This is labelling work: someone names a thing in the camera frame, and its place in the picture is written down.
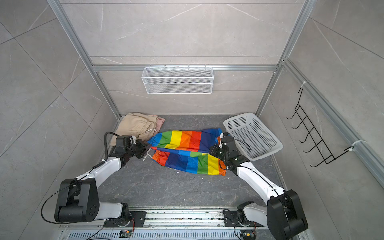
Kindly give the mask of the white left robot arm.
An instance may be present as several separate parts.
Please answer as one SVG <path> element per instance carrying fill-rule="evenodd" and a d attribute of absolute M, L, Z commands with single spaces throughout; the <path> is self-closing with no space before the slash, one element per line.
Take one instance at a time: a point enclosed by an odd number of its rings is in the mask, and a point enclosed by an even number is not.
<path fill-rule="evenodd" d="M 58 197 L 51 223 L 60 225 L 111 219 L 128 224 L 131 221 L 128 205 L 101 202 L 98 188 L 131 158 L 143 158 L 150 148 L 150 144 L 135 136 L 105 132 L 104 159 L 88 172 L 61 182 L 59 190 L 55 192 Z"/>

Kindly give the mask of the multicolour orange blue shorts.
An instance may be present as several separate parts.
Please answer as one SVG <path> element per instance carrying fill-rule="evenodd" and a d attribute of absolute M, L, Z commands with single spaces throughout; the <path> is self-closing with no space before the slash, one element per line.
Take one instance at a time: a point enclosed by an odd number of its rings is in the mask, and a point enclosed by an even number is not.
<path fill-rule="evenodd" d="M 159 165 L 192 174 L 226 175 L 224 163 L 211 154 L 222 134 L 221 129 L 167 131 L 148 140 L 155 151 L 152 160 Z"/>

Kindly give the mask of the beige shorts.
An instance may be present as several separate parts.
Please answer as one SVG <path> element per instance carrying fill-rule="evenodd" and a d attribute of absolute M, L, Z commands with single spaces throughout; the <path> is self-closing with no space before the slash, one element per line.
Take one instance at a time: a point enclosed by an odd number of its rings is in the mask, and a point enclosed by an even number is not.
<path fill-rule="evenodd" d="M 123 117 L 115 133 L 120 136 L 135 136 L 136 139 L 146 142 L 157 134 L 157 118 L 156 115 L 128 113 Z"/>

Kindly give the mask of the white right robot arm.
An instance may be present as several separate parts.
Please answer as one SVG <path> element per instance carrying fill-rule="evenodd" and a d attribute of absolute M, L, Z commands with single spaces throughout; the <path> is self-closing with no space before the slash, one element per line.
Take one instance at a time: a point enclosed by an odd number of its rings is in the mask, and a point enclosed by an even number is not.
<path fill-rule="evenodd" d="M 264 176 L 236 146 L 224 144 L 212 147 L 211 154 L 220 160 L 221 167 L 234 172 L 263 199 L 264 206 L 252 202 L 238 206 L 242 222 L 255 222 L 268 227 L 276 240 L 291 240 L 309 228 L 299 195 L 285 190 Z"/>

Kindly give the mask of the pink drawstring shorts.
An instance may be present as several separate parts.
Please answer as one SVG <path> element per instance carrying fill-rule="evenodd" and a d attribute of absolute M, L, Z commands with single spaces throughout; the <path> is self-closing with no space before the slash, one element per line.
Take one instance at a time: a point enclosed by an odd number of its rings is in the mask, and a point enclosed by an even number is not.
<path fill-rule="evenodd" d="M 161 117 L 158 117 L 158 118 L 157 118 L 157 122 L 156 122 L 156 131 L 157 131 L 157 133 L 160 132 L 161 127 L 162 127 L 162 125 L 164 124 L 164 122 L 165 122 L 165 119 L 164 119 L 164 118 L 161 118 Z"/>

